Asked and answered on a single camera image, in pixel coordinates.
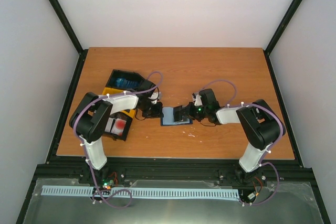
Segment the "blue leather card holder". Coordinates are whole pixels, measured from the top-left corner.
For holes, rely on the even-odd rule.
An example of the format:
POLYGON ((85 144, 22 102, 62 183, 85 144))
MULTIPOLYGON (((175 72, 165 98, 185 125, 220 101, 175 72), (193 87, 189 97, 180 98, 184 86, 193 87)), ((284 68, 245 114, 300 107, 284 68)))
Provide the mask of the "blue leather card holder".
POLYGON ((173 107, 163 107, 162 109, 163 117, 161 118, 161 126, 178 126, 178 125, 189 125, 193 124, 191 119, 186 118, 183 121, 174 121, 173 107))

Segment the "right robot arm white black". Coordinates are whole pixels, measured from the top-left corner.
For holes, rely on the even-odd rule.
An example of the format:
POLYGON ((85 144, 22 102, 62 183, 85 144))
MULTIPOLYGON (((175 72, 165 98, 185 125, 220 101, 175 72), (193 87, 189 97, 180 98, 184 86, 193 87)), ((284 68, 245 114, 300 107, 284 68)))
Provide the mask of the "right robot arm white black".
POLYGON ((208 119, 211 124, 240 124, 247 137, 248 144, 235 168, 235 176, 243 181, 247 174, 262 167, 262 161, 272 146, 286 133, 284 124, 275 115, 265 100, 253 103, 221 106, 212 89, 204 89, 193 94, 188 105, 173 108, 173 121, 184 119, 201 122, 208 119))

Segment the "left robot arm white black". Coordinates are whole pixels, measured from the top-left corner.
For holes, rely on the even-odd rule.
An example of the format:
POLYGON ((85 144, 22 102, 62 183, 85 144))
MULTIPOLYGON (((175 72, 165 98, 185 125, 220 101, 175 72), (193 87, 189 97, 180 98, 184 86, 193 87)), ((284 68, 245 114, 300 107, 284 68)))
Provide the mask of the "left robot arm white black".
POLYGON ((104 183, 109 177, 109 170, 104 167, 107 157, 102 144, 108 119, 110 115, 124 110, 145 110, 148 107, 142 104, 146 102, 152 105, 152 94, 159 86, 149 80, 145 80, 144 84, 149 88, 144 90, 140 87, 139 91, 123 90, 106 95, 88 92, 70 118, 69 125, 80 140, 80 145, 85 151, 86 162, 92 168, 90 176, 97 183, 104 183))

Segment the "yellow bin with dark cards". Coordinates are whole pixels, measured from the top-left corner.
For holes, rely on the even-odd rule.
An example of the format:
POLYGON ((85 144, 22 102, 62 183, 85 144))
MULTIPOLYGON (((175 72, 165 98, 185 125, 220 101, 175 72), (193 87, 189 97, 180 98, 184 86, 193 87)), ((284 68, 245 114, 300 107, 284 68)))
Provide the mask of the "yellow bin with dark cards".
POLYGON ((136 95, 131 94, 130 91, 109 87, 105 87, 102 94, 107 95, 109 97, 107 100, 112 103, 110 115, 115 115, 120 112, 134 118, 135 107, 139 100, 136 95))

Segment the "black bin with blue cards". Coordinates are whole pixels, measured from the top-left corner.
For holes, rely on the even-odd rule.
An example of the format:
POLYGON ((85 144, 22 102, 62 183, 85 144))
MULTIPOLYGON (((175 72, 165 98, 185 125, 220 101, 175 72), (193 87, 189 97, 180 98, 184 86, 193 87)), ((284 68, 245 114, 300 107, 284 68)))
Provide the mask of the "black bin with blue cards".
POLYGON ((136 72, 113 69, 106 83, 107 88, 130 90, 138 88, 145 79, 136 72))

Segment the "black bin with red cards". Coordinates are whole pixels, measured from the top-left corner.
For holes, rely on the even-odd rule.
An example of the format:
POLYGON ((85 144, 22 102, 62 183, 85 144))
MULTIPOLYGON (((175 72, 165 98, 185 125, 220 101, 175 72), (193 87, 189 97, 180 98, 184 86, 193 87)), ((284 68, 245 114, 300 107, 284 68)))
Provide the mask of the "black bin with red cards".
POLYGON ((118 112, 109 116, 103 136, 126 141, 133 118, 118 112))

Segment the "red white card stack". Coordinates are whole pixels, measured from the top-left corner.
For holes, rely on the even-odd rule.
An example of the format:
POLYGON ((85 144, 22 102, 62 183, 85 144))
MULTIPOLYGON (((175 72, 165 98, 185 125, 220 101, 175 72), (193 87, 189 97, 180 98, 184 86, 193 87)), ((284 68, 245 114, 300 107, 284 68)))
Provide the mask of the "red white card stack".
POLYGON ((125 126, 126 120, 119 118, 108 118, 105 132, 117 136, 122 136, 125 126))

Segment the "blue card stack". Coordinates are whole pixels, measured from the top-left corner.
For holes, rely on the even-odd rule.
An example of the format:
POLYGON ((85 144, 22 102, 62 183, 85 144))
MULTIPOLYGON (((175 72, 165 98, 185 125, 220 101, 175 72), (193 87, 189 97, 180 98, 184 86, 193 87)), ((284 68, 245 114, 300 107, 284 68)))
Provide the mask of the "blue card stack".
POLYGON ((126 78, 117 78, 115 81, 115 86, 118 88, 123 88, 123 89, 133 89, 136 88, 138 86, 138 82, 137 81, 133 81, 133 80, 128 80, 126 78))

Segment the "black aluminium frame rail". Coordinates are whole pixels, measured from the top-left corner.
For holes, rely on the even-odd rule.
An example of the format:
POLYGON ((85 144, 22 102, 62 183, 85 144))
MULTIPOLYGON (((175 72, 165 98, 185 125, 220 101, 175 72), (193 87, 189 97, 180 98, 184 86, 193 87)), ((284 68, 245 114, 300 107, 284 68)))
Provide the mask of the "black aluminium frame rail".
POLYGON ((117 179, 129 187, 137 180, 203 181, 232 188, 252 188, 267 183, 304 182, 316 186, 311 168, 297 161, 270 161, 250 174, 243 174, 236 160, 109 158, 104 168, 91 172, 83 158, 61 157, 38 165, 32 179, 76 179, 80 184, 98 186, 117 179))

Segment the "left frame post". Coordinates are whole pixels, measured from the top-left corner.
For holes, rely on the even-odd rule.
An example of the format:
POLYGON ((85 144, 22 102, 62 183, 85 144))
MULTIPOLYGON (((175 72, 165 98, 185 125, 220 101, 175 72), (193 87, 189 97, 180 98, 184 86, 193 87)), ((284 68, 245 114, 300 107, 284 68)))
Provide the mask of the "left frame post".
POLYGON ((59 0, 48 0, 51 4, 55 14, 57 15, 59 21, 61 22, 65 32, 67 33, 71 43, 73 44, 76 52, 80 55, 83 53, 84 49, 79 42, 78 37, 76 36, 75 31, 73 30, 59 0))

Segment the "frame post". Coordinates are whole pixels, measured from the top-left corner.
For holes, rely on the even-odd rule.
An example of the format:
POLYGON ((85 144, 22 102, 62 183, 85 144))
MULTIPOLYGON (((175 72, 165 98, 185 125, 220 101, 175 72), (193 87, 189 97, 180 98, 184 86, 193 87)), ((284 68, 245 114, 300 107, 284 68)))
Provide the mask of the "frame post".
POLYGON ((290 21, 294 17, 294 14, 298 10, 300 4, 303 0, 292 0, 289 7, 287 8, 283 18, 281 19, 277 29, 275 30, 271 40, 269 41, 266 49, 264 49, 265 56, 269 57, 274 50, 276 44, 278 43, 279 39, 283 35, 284 31, 286 30, 287 26, 289 25, 290 21))
POLYGON ((48 0, 51 4, 55 14, 57 15, 59 21, 61 22, 65 32, 67 33, 71 43, 73 44, 76 52, 80 55, 83 53, 84 49, 79 42, 78 37, 76 36, 75 31, 73 30, 59 0, 48 0))

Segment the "right frame post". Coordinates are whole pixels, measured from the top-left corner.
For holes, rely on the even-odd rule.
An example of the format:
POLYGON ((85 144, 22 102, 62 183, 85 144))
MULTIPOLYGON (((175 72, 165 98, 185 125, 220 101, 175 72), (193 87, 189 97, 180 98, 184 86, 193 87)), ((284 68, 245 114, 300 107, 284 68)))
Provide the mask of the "right frame post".
POLYGON ((277 29, 275 30, 271 40, 269 41, 266 49, 264 49, 265 56, 269 57, 274 50, 276 44, 278 43, 279 39, 283 35, 284 31, 286 30, 287 26, 289 25, 290 21, 294 17, 294 14, 298 10, 300 4, 303 0, 292 0, 289 7, 287 8, 283 18, 281 19, 277 29))

